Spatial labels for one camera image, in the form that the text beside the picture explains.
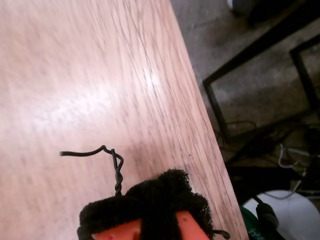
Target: orange plastic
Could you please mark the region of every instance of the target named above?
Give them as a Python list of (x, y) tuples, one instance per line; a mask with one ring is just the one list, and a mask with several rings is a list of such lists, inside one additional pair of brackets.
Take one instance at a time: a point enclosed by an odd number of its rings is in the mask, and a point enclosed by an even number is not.
[[(188, 211), (178, 211), (176, 218), (182, 240), (209, 240), (208, 236)], [(95, 240), (139, 240), (140, 232), (141, 219), (93, 234), (92, 237)]]

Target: black wire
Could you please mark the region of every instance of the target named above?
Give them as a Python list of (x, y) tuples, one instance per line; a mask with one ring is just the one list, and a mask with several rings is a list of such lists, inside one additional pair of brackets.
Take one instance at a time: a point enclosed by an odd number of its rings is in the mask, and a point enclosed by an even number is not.
[(253, 198), (258, 204), (263, 204), (263, 203), (264, 203), (258, 196), (253, 196), (252, 198)]
[(243, 121), (230, 121), (226, 122), (227, 125), (235, 125), (235, 124), (251, 124), (253, 129), (257, 129), (257, 124), (254, 121), (243, 120)]
[(119, 154), (117, 154), (114, 149), (108, 150), (105, 145), (102, 145), (98, 149), (96, 149), (94, 151), (89, 151), (89, 152), (61, 151), (60, 152), (60, 156), (88, 157), (88, 156), (92, 156), (92, 155), (95, 155), (97, 153), (100, 153), (101, 151), (104, 151), (107, 154), (111, 154), (112, 155), (113, 165), (114, 165), (114, 169), (115, 169), (115, 181), (116, 181), (116, 184), (115, 184), (115, 187), (114, 187), (115, 195), (116, 196), (121, 196), (122, 195), (121, 194), (121, 189), (122, 189), (121, 183), (124, 180), (124, 177), (120, 173), (120, 170), (122, 168), (122, 165), (124, 164), (124, 158), (122, 156), (120, 156)]

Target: white cable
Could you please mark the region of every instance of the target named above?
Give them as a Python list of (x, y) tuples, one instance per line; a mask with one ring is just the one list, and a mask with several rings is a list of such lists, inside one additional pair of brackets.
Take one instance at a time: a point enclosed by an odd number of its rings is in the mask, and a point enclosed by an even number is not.
[(281, 160), (282, 160), (282, 157), (283, 157), (283, 155), (284, 155), (284, 149), (285, 149), (285, 147), (282, 145), (282, 144), (280, 144), (280, 155), (279, 155), (279, 159), (278, 159), (278, 164), (279, 164), (279, 166), (281, 167), (281, 168), (283, 168), (283, 169), (292, 169), (295, 165), (297, 165), (300, 161), (299, 160), (297, 160), (294, 164), (290, 164), (290, 165), (283, 165), (282, 163), (281, 163)]
[[(304, 177), (304, 176), (306, 175), (306, 173), (307, 173), (307, 170), (304, 169), (304, 172), (303, 172), (302, 176)], [(297, 191), (298, 187), (300, 186), (301, 182), (302, 182), (302, 181), (299, 180), (299, 181), (296, 183), (296, 185), (294, 186), (293, 190), (292, 190), (287, 196), (278, 197), (278, 196), (273, 196), (273, 195), (271, 195), (271, 194), (269, 194), (269, 193), (266, 193), (266, 192), (264, 192), (263, 194), (265, 194), (265, 195), (267, 195), (267, 196), (269, 196), (269, 197), (271, 197), (271, 198), (273, 198), (273, 199), (278, 199), (278, 200), (288, 199), (288, 198), (290, 198), (293, 194), (296, 193), (296, 191)]]

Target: gray floor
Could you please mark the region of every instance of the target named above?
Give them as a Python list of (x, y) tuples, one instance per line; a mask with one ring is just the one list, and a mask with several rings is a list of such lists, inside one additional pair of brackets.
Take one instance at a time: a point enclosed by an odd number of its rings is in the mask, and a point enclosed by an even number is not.
[[(227, 0), (171, 0), (213, 128), (219, 129), (202, 81), (268, 31), (301, 2), (255, 28), (235, 17)], [(319, 33), (317, 20), (216, 81), (212, 87), (226, 122), (254, 121), (258, 127), (308, 108), (289, 50)], [(310, 74), (320, 84), (320, 46), (305, 54)], [(232, 134), (250, 124), (231, 126)]]

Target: wood grain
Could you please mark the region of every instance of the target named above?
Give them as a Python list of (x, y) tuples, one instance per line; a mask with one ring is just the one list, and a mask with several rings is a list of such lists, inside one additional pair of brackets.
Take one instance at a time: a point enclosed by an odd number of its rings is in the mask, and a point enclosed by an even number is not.
[(169, 0), (0, 1), (0, 233), (77, 239), (78, 215), (169, 168), (248, 239)]

